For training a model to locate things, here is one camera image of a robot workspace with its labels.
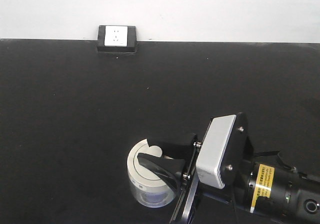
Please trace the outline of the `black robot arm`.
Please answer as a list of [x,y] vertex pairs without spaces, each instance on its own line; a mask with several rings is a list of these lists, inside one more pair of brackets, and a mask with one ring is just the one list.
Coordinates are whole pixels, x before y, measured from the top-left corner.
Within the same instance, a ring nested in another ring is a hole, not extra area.
[[164,156],[139,153],[138,163],[179,196],[172,224],[192,223],[202,196],[278,224],[320,221],[319,177],[285,164],[278,151],[256,153],[243,112],[212,118],[202,141],[190,134],[149,143]]

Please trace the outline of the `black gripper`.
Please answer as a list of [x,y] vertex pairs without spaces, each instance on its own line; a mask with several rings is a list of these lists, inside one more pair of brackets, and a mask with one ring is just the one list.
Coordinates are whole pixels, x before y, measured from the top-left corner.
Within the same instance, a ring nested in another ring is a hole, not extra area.
[[147,142],[150,147],[160,147],[164,156],[173,158],[166,159],[145,153],[137,155],[141,166],[154,173],[177,193],[178,200],[170,223],[191,224],[203,195],[196,172],[201,141],[195,133],[184,133],[170,137],[150,137]]

